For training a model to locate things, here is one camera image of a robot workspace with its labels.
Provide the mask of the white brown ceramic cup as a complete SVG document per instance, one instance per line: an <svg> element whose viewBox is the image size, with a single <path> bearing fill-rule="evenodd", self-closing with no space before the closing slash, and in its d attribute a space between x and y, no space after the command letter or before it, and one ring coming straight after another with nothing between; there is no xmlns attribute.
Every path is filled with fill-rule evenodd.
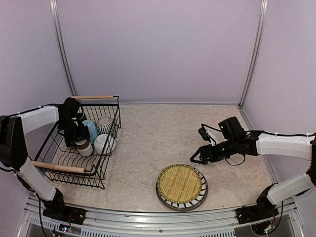
<svg viewBox="0 0 316 237"><path fill-rule="evenodd" d="M76 148L82 157L88 157L93 154L94 148L90 141L84 139L75 142Z"/></svg>

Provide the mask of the yellow woven bamboo mat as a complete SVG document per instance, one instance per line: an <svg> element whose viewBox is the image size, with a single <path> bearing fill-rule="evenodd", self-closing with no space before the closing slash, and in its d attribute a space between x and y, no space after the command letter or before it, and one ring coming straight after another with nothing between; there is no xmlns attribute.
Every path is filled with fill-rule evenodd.
<svg viewBox="0 0 316 237"><path fill-rule="evenodd" d="M161 171L156 189L164 200L175 204L186 204L201 194L202 177L190 165L173 164Z"/></svg>

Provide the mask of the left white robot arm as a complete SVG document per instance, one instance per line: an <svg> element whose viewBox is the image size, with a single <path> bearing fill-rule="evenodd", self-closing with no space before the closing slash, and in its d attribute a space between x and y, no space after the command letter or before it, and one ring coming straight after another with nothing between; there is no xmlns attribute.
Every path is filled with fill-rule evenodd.
<svg viewBox="0 0 316 237"><path fill-rule="evenodd" d="M0 161L8 172L14 172L20 183L34 192L44 205L43 215L62 221L81 222L86 210L67 206L60 190L49 184L28 156L25 135L48 124L58 124L66 135L75 135L74 117L79 110L75 99L64 104L41 106L21 114L0 118Z"/></svg>

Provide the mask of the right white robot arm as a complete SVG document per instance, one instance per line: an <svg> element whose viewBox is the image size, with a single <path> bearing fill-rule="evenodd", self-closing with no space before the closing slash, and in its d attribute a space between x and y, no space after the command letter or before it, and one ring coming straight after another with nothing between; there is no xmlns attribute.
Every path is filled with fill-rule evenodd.
<svg viewBox="0 0 316 237"><path fill-rule="evenodd" d="M312 134L268 134L265 131L244 130L224 132L225 141L216 145L205 145L191 156L192 163L208 164L229 158L232 155L276 155L302 158L311 163L302 171L286 180L265 188L253 206L252 214L263 219L275 209L275 206L288 198L303 194L316 186L316 136Z"/></svg>

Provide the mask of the dark navy cup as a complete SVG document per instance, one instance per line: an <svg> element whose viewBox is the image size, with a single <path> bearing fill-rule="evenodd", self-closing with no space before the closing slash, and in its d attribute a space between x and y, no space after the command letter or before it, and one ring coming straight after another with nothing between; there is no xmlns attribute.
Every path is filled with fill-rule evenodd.
<svg viewBox="0 0 316 237"><path fill-rule="evenodd" d="M77 113L76 114L76 121L77 122L83 122L87 120L86 115L84 113Z"/></svg>

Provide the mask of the light blue faceted cup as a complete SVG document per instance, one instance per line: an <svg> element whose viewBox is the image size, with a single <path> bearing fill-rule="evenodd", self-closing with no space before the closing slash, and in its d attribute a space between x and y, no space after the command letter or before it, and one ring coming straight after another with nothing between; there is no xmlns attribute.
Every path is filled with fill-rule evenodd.
<svg viewBox="0 0 316 237"><path fill-rule="evenodd" d="M93 121L87 120L87 119L84 120L82 123L84 126L87 126L88 131L89 131L89 135L90 135L90 142L93 145L96 138L99 136L99 132L98 132L98 129L96 127L96 124Z"/></svg>

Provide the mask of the striped ceramic bowl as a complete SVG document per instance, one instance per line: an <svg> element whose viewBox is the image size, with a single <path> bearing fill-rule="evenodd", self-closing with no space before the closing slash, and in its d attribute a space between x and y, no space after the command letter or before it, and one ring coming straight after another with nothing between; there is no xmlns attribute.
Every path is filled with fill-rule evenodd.
<svg viewBox="0 0 316 237"><path fill-rule="evenodd" d="M111 117L102 117L97 123L96 127L99 134L114 134L115 126L113 125L114 119Z"/></svg>

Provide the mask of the white ceramic bowl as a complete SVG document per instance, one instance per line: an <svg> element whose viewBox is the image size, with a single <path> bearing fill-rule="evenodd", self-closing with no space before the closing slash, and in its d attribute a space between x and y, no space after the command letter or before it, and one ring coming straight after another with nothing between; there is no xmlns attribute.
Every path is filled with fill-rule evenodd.
<svg viewBox="0 0 316 237"><path fill-rule="evenodd" d="M109 155L116 148L116 141L111 135L100 134L94 141L94 148L97 154Z"/></svg>

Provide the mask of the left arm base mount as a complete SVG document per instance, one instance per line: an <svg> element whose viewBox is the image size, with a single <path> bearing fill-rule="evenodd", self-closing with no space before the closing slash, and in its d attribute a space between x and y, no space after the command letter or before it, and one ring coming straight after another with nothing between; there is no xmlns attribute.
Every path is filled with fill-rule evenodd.
<svg viewBox="0 0 316 237"><path fill-rule="evenodd" d="M85 220L86 210L83 208L77 208L72 206L66 206L65 208L45 208L43 215L51 219L67 222L70 224L83 225Z"/></svg>

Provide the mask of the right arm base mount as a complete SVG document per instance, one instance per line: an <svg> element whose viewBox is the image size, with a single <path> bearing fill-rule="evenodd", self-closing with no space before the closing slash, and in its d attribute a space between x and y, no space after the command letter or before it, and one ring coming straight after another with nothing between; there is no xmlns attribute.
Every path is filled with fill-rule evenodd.
<svg viewBox="0 0 316 237"><path fill-rule="evenodd" d="M264 206L256 204L251 206L242 206L236 209L236 214L238 223L241 225L276 217L279 214L279 211L275 206L266 209Z"/></svg>

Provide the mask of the front aluminium rail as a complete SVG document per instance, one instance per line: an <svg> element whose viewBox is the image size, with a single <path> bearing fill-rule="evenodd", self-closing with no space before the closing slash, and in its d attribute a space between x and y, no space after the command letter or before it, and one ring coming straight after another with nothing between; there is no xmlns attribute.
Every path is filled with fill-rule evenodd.
<svg viewBox="0 0 316 237"><path fill-rule="evenodd" d="M82 225L71 223L69 232L59 230L61 221L39 214L31 195L20 217L16 237L242 237L255 236L260 221L240 224L235 208L191 212L129 212L85 207Z"/></svg>

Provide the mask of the left aluminium frame post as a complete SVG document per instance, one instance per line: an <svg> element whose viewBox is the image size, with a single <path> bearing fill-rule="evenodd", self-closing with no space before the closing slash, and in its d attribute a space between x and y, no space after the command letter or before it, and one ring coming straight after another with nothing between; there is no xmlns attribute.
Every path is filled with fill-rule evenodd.
<svg viewBox="0 0 316 237"><path fill-rule="evenodd" d="M63 66L64 72L65 72L66 81L67 81L71 95L77 96L77 94L78 94L77 89L76 89L75 82L74 82L73 77L72 77L72 73L71 73L71 69L70 69L70 65L69 65L69 60L68 60L66 48L64 45L57 0L50 0L49 6L50 6L50 11L51 11L56 41L57 41L57 47L59 50L62 66Z"/></svg>

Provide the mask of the aluminium frame post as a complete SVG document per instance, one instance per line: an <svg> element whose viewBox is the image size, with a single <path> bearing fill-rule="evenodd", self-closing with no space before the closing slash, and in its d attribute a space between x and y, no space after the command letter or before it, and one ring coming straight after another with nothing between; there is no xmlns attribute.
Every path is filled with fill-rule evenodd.
<svg viewBox="0 0 316 237"><path fill-rule="evenodd" d="M260 12L259 12L259 19L258 19L258 25L257 25L257 30L256 30L256 35L255 35L255 41L254 41L254 46L250 58L250 65L247 71L246 75L246 81L244 84L244 88L241 94L241 98L239 101L239 108L243 110L247 96L250 92L250 87L251 83L254 77L255 69L256 69L256 64L258 61L259 53L260 53L260 47L261 47L261 42L262 42L262 37L264 34L264 28L265 28L265 21L267 17L267 10L268 10L268 0L261 0L261 5L260 5Z"/></svg>
<svg viewBox="0 0 316 237"><path fill-rule="evenodd" d="M50 0L49 6L50 6L50 11L51 11L56 41L57 41L57 47L59 50L62 66L63 66L64 72L65 72L66 81L67 81L71 95L77 96L77 94L78 94L77 89L76 89L75 82L74 82L73 77L72 77L72 73L71 73L71 69L70 69L70 65L69 65L69 60L68 60L66 48L64 45L57 0Z"/></svg>

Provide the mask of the right aluminium frame post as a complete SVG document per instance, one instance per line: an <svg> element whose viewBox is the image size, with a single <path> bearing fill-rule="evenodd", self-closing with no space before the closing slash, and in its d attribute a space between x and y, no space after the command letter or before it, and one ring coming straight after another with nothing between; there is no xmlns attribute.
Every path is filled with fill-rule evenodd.
<svg viewBox="0 0 316 237"><path fill-rule="evenodd" d="M254 46L250 58L250 65L247 71L246 75L246 81L244 84L244 88L241 94L241 98L239 101L239 108L243 110L247 96L250 92L250 87L251 83L254 77L255 69L256 69L256 64L258 61L259 53L260 53L260 47L261 47L261 42L262 42L262 37L264 34L264 28L265 28L265 21L267 17L267 10L268 10L268 0L261 0L261 5L260 5L260 12L259 12L259 19L258 19L258 25L257 25L257 30L256 30L256 35L255 35L255 41L254 41Z"/></svg>

